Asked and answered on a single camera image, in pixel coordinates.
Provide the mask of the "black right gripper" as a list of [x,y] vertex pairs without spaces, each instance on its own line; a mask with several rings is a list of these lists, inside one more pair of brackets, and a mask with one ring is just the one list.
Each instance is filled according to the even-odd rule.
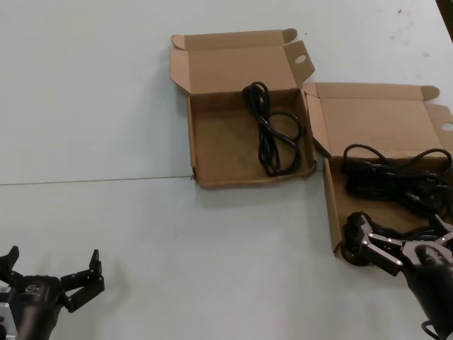
[[361,264],[375,265],[392,276],[401,271],[411,278],[452,279],[452,224],[434,214],[430,227],[437,235],[435,242],[409,241],[403,245],[377,234],[366,214],[354,212],[348,217],[348,251]]

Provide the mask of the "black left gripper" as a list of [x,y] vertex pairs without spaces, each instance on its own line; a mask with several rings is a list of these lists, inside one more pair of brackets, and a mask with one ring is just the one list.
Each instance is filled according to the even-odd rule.
[[64,306],[73,313],[105,290],[99,250],[95,249],[85,271],[60,279],[54,276],[22,276],[13,267],[19,248],[11,247],[0,258],[0,279],[8,284],[9,339],[49,339]]

